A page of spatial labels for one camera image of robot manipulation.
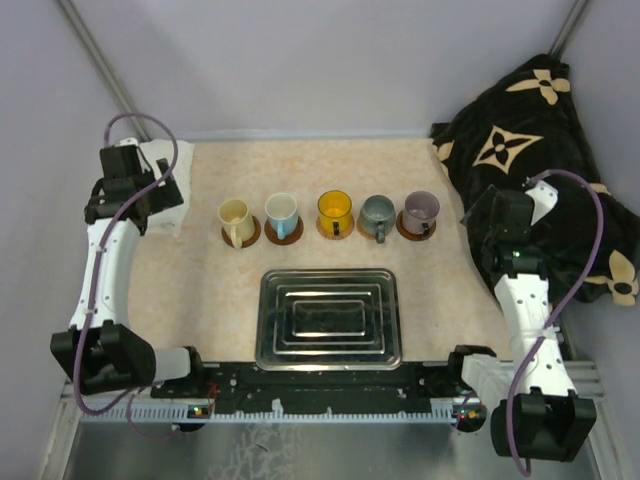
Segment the purple translucent cup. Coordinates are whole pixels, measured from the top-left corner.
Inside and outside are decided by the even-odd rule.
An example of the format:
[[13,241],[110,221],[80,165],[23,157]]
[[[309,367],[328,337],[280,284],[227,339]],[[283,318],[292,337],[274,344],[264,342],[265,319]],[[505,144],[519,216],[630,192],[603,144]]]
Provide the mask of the purple translucent cup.
[[440,203],[435,195],[426,191],[410,193],[404,203],[402,225],[412,235],[428,237],[440,211]]

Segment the dark wooden coaster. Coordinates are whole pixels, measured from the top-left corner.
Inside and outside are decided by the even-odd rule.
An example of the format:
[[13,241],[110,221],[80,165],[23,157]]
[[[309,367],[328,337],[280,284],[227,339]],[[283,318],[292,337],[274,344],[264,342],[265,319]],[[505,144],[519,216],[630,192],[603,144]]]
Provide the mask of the dark wooden coaster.
[[304,222],[301,217],[298,218],[296,228],[294,231],[287,235],[284,239],[280,240],[277,237],[277,232],[273,229],[268,220],[264,222],[264,233],[267,239],[274,245],[278,246],[288,246],[297,242],[304,233]]
[[403,236],[405,239],[412,241],[412,242],[422,242],[422,241],[426,241],[428,240],[436,231],[437,228],[437,222],[434,221],[433,224],[431,226],[427,226],[426,230],[418,235],[418,234],[414,234],[412,232],[410,232],[409,230],[407,230],[404,227],[404,223],[403,223],[403,217],[404,217],[404,212],[401,211],[397,218],[396,218],[396,229],[398,230],[398,232],[400,233],[401,236]]
[[[242,243],[241,243],[241,248],[242,249],[252,246],[260,238],[260,235],[261,235],[261,224],[259,222],[259,219],[255,215],[253,215],[252,216],[252,221],[253,221],[253,226],[254,226],[254,233],[249,239],[242,241]],[[233,248],[234,247],[233,242],[232,242],[230,236],[227,234],[227,232],[226,232],[226,230],[224,228],[221,229],[221,235],[222,235],[223,241],[229,247]]]

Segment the grey mug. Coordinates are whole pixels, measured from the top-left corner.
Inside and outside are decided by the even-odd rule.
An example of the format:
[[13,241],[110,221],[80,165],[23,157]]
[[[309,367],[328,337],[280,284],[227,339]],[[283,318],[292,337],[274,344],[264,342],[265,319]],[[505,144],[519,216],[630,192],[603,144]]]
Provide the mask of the grey mug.
[[390,217],[396,218],[395,207],[388,197],[384,195],[373,195],[367,198],[361,207],[359,218],[360,217],[379,220]]

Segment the woven rattan coaster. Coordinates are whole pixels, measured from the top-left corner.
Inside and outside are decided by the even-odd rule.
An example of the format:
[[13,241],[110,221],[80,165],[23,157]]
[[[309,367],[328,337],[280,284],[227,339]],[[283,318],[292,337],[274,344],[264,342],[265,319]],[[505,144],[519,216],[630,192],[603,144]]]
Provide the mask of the woven rattan coaster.
[[325,230],[324,227],[322,226],[321,218],[319,216],[316,217],[315,226],[316,226],[317,232],[321,237],[327,240],[338,241],[338,240],[346,239],[348,236],[352,234],[355,228],[355,220],[353,216],[350,216],[349,224],[347,225],[347,228],[344,231],[341,231],[339,234],[334,234],[331,231]]
[[395,227],[395,221],[395,217],[382,220],[360,217],[357,221],[357,229],[365,238],[375,240],[378,244],[383,244]]

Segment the cream tall cup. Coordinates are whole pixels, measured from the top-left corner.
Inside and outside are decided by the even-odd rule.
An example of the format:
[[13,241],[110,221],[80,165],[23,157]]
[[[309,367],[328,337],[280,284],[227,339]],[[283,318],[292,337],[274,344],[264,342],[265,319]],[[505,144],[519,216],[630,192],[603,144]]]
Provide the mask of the cream tall cup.
[[222,223],[222,231],[235,249],[241,249],[250,240],[255,227],[248,205],[240,199],[224,201],[218,210],[218,217]]

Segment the yellow cup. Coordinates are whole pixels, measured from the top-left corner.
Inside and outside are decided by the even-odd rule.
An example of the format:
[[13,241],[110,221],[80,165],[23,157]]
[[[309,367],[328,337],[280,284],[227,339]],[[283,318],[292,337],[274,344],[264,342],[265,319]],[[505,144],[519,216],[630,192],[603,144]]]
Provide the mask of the yellow cup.
[[330,190],[323,193],[317,203],[318,216],[325,230],[334,234],[344,231],[352,214],[351,197],[341,190]]

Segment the white mug blue handle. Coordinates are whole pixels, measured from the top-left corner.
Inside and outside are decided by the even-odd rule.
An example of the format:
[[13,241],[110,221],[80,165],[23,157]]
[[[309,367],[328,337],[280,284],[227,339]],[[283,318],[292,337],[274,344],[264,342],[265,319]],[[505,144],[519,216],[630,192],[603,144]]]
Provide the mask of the white mug blue handle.
[[284,240],[296,229],[298,223],[298,204],[289,193],[271,195],[265,203],[265,213],[271,228],[279,240]]

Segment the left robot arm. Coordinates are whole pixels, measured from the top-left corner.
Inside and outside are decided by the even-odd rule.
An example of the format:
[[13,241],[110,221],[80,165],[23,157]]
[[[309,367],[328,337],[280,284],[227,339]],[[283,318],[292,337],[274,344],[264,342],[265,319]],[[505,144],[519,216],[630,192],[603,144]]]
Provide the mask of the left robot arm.
[[178,236],[190,207],[194,147],[134,138],[100,151],[102,177],[85,207],[88,254],[79,301],[50,351],[82,395],[170,383],[201,394],[208,373],[193,346],[153,347],[129,327],[134,253],[146,234]]

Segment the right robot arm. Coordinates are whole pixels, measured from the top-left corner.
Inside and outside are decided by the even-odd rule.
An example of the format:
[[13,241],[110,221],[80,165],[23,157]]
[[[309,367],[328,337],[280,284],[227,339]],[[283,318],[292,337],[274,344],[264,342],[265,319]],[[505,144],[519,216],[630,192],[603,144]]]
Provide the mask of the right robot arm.
[[462,220],[478,236],[480,269],[506,319],[514,366],[489,353],[468,353],[446,372],[461,396],[475,392],[487,409],[495,452],[518,461],[571,462],[597,419],[578,395],[549,324],[549,273],[532,228],[558,202],[539,180],[524,192],[491,186]]

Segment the white folded cloth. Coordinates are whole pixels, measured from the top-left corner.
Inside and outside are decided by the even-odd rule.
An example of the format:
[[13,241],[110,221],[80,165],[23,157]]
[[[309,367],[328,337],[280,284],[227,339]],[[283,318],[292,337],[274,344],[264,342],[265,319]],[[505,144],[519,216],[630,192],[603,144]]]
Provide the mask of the white folded cloth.
[[[182,224],[191,206],[191,167],[195,146],[191,143],[178,140],[178,159],[172,171],[173,179],[177,183],[183,203],[153,214],[148,220],[148,234],[166,234],[177,237],[181,232]],[[173,146],[170,140],[152,140],[140,144],[145,158],[154,172],[154,177],[159,178],[161,171],[157,162],[166,159],[168,163],[173,158]]]

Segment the black floral blanket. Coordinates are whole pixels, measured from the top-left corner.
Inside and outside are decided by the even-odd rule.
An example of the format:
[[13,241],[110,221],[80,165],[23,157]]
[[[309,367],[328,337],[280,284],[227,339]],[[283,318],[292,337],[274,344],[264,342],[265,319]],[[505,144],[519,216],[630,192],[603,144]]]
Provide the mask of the black floral blanket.
[[[451,121],[435,123],[435,155],[465,208],[489,186],[519,190],[549,169],[573,172],[600,199],[603,237],[589,275],[575,295],[590,303],[609,295],[632,307],[639,294],[639,218],[602,182],[571,97],[570,68],[548,55],[531,58],[464,107]],[[532,228],[531,241],[549,271],[549,295],[558,303],[582,272],[596,233],[589,190],[552,176],[553,210]]]

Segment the metal tray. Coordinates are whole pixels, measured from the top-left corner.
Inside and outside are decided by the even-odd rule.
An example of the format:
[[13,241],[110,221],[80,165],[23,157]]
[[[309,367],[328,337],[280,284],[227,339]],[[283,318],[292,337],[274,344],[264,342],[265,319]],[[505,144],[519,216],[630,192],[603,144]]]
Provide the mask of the metal tray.
[[394,370],[401,361],[390,270],[274,269],[263,275],[255,348],[260,369]]

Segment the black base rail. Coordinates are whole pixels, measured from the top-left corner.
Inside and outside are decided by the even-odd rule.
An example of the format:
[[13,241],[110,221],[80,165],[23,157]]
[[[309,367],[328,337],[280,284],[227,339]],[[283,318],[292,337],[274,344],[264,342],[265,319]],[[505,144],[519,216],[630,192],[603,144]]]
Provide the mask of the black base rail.
[[266,371],[249,362],[206,363],[194,377],[152,390],[155,399],[202,399],[219,414],[430,413],[434,399],[462,397],[461,370],[442,362],[404,362],[394,370]]

